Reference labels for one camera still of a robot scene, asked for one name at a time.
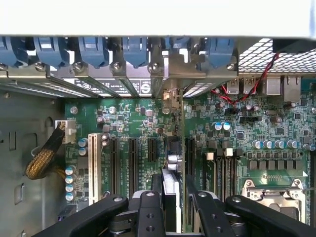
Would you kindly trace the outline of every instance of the metal mesh grille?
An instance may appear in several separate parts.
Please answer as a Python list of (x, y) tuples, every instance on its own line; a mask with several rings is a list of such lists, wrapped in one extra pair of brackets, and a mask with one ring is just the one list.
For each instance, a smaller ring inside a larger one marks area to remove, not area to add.
[(36, 89), (31, 89), (31, 88), (27, 88), (27, 87), (24, 87), (24, 86), (16, 85), (14, 83), (6, 83), (4, 85), (10, 86), (10, 87), (13, 87), (13, 88), (16, 88), (16, 89), (36, 92), (36, 93), (40, 93), (40, 94), (44, 94), (44, 95), (53, 95), (53, 96), (56, 96), (56, 97), (64, 97), (63, 95), (58, 94), (58, 92), (56, 94), (55, 93), (50, 93), (50, 92), (47, 92), (47, 91), (44, 91), (44, 90), (36, 90)]
[[(260, 73), (273, 57), (272, 39), (261, 39), (239, 58), (240, 73)], [(314, 73), (316, 72), (316, 49), (300, 54), (280, 54), (271, 73)]]
[(70, 90), (70, 89), (64, 88), (62, 86), (58, 86), (58, 85), (55, 85), (55, 84), (52, 84), (52, 83), (48, 83), (48, 82), (34, 83), (34, 84), (42, 86), (42, 87), (46, 87), (46, 88), (49, 88), (49, 89), (53, 89), (53, 90), (65, 92), (65, 93), (68, 93), (68, 94), (72, 94), (72, 95), (75, 95), (75, 96), (79, 96), (79, 97), (87, 97), (87, 95), (82, 94), (80, 92), (77, 92), (77, 91), (74, 91), (74, 90)]

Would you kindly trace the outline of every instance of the pci slot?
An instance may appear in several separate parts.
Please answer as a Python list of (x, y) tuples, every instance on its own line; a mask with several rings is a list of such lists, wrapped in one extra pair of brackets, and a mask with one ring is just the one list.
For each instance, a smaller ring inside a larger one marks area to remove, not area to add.
[(194, 138), (186, 138), (186, 147), (187, 151), (185, 153), (186, 159), (186, 174), (192, 175), (194, 177), (194, 160), (195, 160), (195, 139)]
[(119, 139), (110, 139), (111, 193), (120, 193)]
[(157, 160), (157, 139), (148, 138), (148, 161), (155, 162)]
[(138, 190), (138, 138), (128, 139), (129, 199)]
[(101, 134), (91, 133), (88, 136), (88, 169), (89, 169), (89, 205), (99, 201), (101, 190)]

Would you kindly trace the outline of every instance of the mounting hole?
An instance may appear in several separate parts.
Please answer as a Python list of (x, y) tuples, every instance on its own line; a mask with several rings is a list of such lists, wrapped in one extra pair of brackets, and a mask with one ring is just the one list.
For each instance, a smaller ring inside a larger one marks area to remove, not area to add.
[(153, 232), (155, 230), (155, 228), (153, 226), (147, 226), (146, 230), (148, 232)]
[(147, 214), (147, 218), (154, 218), (154, 216), (155, 216), (155, 215), (152, 214), (152, 213), (148, 213), (148, 214)]

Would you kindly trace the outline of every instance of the connector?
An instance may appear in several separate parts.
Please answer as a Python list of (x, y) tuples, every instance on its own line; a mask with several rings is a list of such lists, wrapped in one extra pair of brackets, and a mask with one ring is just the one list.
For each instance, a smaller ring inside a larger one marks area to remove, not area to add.
[(65, 131), (65, 137), (63, 139), (63, 144), (75, 143), (76, 142), (76, 120), (56, 120), (55, 128), (61, 123), (63, 130)]

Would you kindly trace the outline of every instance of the electrolytic capacitor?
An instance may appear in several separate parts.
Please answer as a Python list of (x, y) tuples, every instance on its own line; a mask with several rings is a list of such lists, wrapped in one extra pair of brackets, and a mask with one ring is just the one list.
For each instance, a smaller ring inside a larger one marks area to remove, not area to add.
[(222, 129), (222, 124), (220, 122), (214, 122), (212, 123), (212, 128), (216, 131), (219, 131)]
[(97, 117), (97, 123), (105, 123), (105, 118), (104, 117)]
[(252, 145), (253, 148), (256, 148), (256, 149), (260, 149), (260, 148), (261, 148), (260, 141), (258, 141), (258, 140), (254, 140), (254, 141), (251, 143), (251, 145)]
[(244, 106), (242, 106), (241, 111), (243, 111), (243, 112), (250, 111), (251, 108), (252, 108), (251, 105), (244, 105)]
[(270, 122), (281, 123), (282, 122), (282, 118), (279, 117), (279, 116), (273, 116), (273, 117), (270, 118)]
[(215, 108), (217, 108), (217, 109), (221, 109), (221, 108), (223, 108), (224, 106), (225, 106), (225, 103), (222, 102), (222, 101), (215, 104)]
[(72, 192), (73, 190), (75, 190), (75, 186), (73, 185), (73, 184), (67, 184), (66, 186), (65, 186), (65, 190), (66, 190), (66, 192)]
[(294, 102), (291, 102), (291, 103), (287, 103), (285, 105), (283, 105), (283, 108), (288, 110), (288, 109), (292, 109), (292, 108), (295, 108), (296, 107), (296, 104)]
[(288, 140), (286, 144), (289, 148), (293, 148), (293, 149), (297, 148), (297, 141)]
[(86, 147), (80, 147), (79, 149), (78, 149), (78, 154), (79, 154), (79, 156), (86, 156), (87, 155), (87, 153), (88, 153), (88, 149), (86, 148)]
[(66, 169), (65, 169), (65, 173), (66, 175), (72, 175), (75, 173), (76, 167), (74, 165), (69, 165)]
[(101, 136), (102, 141), (108, 140), (109, 138), (110, 138), (110, 134), (108, 132), (103, 133)]
[(229, 122), (222, 122), (221, 125), (222, 125), (222, 129), (225, 131), (228, 131), (229, 129), (231, 129), (231, 125)]
[(66, 184), (72, 184), (76, 180), (75, 174), (67, 175), (65, 178)]
[(252, 106), (252, 111), (259, 111), (260, 107), (258, 105)]
[(283, 141), (280, 141), (280, 140), (276, 140), (275, 141), (275, 147), (276, 148), (284, 149), (284, 145), (285, 145), (285, 143)]
[(87, 138), (81, 138), (78, 141), (78, 146), (79, 147), (87, 147), (88, 146), (88, 139)]
[(76, 192), (75, 191), (72, 191), (70, 193), (66, 193), (66, 195), (65, 195), (65, 198), (66, 198), (67, 201), (72, 201), (72, 200), (75, 199), (75, 197), (76, 197)]
[(266, 149), (271, 149), (272, 148), (272, 142), (269, 141), (269, 140), (265, 140), (263, 142), (263, 147), (266, 148)]
[(315, 144), (304, 144), (304, 145), (303, 145), (303, 148), (304, 148), (306, 151), (310, 151), (310, 152), (313, 152), (313, 151), (316, 150)]

